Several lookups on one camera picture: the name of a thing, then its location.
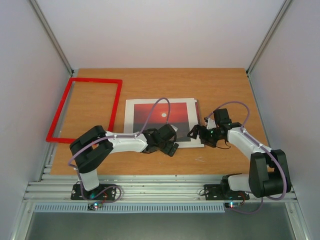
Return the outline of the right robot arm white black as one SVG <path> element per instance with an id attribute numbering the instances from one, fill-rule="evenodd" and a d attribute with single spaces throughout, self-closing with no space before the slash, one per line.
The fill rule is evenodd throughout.
<path id="1" fill-rule="evenodd" d="M 257 198 L 267 197 L 279 201 L 291 191 L 287 157 L 283 150 L 272 149 L 255 139 L 239 122 L 232 122 L 227 109 L 216 109 L 213 119 L 206 118 L 206 125 L 195 125 L 187 134 L 191 139 L 215 148 L 218 141 L 236 147 L 249 160 L 249 173 L 225 175 L 220 181 L 224 198 L 247 192 Z"/>

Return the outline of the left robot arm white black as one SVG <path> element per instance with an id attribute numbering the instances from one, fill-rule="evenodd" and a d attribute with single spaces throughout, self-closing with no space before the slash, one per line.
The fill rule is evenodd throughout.
<path id="1" fill-rule="evenodd" d="M 165 124 L 159 129 L 150 128 L 126 134 L 105 131 L 101 125 L 97 125 L 74 140 L 69 145 L 72 158 L 68 165 L 73 167 L 78 175 L 81 198 L 94 200 L 102 194 L 97 169 L 111 154 L 151 154 L 161 151 L 172 157 L 179 146 L 177 130 L 175 126 Z"/>

